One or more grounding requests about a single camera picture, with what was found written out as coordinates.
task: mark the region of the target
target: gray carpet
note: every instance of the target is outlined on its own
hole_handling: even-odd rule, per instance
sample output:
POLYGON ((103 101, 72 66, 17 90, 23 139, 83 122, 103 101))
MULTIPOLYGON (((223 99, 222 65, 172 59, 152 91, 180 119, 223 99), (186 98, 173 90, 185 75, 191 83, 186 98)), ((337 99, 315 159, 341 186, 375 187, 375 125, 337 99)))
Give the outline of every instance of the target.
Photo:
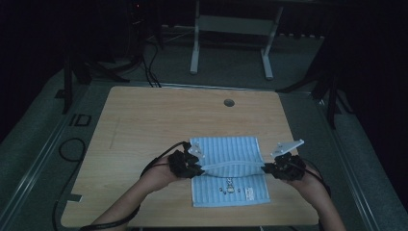
MULTIPOLYGON (((293 84, 304 76, 321 40, 277 38, 269 55, 275 76, 272 81, 264 78, 259 50, 255 49, 256 44, 252 45, 251 48, 244 48, 204 42, 200 49, 198 74, 190 75, 191 37, 183 37, 166 43, 165 50, 159 51, 152 71, 167 86, 275 90, 293 84)), ((154 47, 148 46, 146 59, 150 61, 153 54, 154 47)), ((121 75, 131 79, 131 83, 125 85, 147 85, 144 71, 140 67, 121 75)), ((63 75, 60 72, 50 79, 26 115, 1 143, 2 214, 9 211, 6 206, 13 201, 19 182, 38 155, 47 150, 49 153, 41 173, 34 179, 34 186, 27 190, 30 193, 27 197, 20 198, 21 203, 18 204, 21 207, 12 211, 15 216, 4 227, 10 230, 53 230, 55 201, 60 198, 65 182, 76 167, 76 163, 67 162, 60 157, 58 146, 73 137, 89 143, 108 92, 115 85, 118 83, 96 74, 90 86, 75 84, 77 98, 74 105, 69 114, 61 115, 64 103, 62 99, 54 98, 54 95, 63 87, 63 75), (72 117, 79 114, 91 116, 89 126, 69 125, 72 117)), ((307 94, 312 87, 313 83, 296 92, 282 94, 282 103, 294 138, 306 141, 299 148, 299 153, 319 166, 331 186, 333 200, 347 229, 404 230, 408 227, 406 211, 398 201, 358 120, 354 115, 342 111, 340 115, 336 115, 337 130, 329 129, 323 116, 325 107, 307 94)), ((63 153, 72 159, 80 158, 81 152, 81 145, 76 141, 63 148, 63 153)), ((68 184, 57 206, 57 220, 62 215, 72 184, 73 181, 68 184)), ((57 225, 59 230, 75 230, 61 227, 58 222, 57 225)), ((318 230, 316 226, 296 228, 318 230)), ((264 230, 291 229, 264 227, 264 230)))

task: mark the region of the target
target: clear plastic piece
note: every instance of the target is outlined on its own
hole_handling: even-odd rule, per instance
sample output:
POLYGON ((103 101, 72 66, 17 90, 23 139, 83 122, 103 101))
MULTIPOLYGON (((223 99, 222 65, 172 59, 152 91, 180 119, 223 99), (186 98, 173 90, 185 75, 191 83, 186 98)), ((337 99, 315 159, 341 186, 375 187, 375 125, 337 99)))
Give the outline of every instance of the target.
POLYGON ((272 156, 273 159, 275 159, 278 156, 284 155, 291 150, 294 150, 295 148, 299 147, 301 144, 303 144, 305 141, 299 140, 299 141, 291 141, 291 142, 279 142, 275 150, 273 150, 272 153, 270 153, 270 156, 272 156))
POLYGON ((191 147, 189 148, 189 153, 192 154, 193 156, 198 157, 199 159, 204 158, 204 154, 201 152, 201 148, 198 142, 191 144, 191 147))

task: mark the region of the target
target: person's left hand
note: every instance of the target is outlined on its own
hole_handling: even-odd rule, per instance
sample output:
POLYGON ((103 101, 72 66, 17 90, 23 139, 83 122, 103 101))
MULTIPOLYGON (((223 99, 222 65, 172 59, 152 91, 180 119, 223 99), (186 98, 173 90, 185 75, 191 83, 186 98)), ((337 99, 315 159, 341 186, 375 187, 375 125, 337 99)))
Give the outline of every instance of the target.
POLYGON ((148 193, 161 190, 171 182, 178 180, 168 165, 167 157, 159 159, 155 167, 149 169, 139 180, 148 193))

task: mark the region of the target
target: person's right arm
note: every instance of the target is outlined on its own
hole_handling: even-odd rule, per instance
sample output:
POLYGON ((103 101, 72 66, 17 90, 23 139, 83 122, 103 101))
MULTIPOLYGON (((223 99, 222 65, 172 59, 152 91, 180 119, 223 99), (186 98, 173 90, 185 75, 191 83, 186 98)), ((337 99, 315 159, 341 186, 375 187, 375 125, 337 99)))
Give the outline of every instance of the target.
MULTIPOLYGON (((319 175, 310 167, 306 169, 319 175)), ((305 172, 301 180, 285 181, 299 191, 302 197, 318 212, 320 222, 325 231, 344 231, 345 227, 326 188, 313 175, 305 172)))

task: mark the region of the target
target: wooden table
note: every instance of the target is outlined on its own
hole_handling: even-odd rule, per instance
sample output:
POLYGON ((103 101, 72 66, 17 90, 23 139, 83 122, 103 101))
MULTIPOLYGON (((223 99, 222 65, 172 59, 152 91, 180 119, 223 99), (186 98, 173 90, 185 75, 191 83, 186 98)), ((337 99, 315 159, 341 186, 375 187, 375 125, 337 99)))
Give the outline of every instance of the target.
MULTIPOLYGON (((192 137, 255 136, 265 162, 280 141, 293 141, 280 98, 271 91, 112 88, 68 201, 67 227, 90 224, 109 208, 155 157, 192 137), (224 105, 225 99, 235 102, 224 105)), ((316 224, 318 216, 291 186, 267 176, 271 203, 193 208, 191 180, 150 194, 135 227, 316 224)))

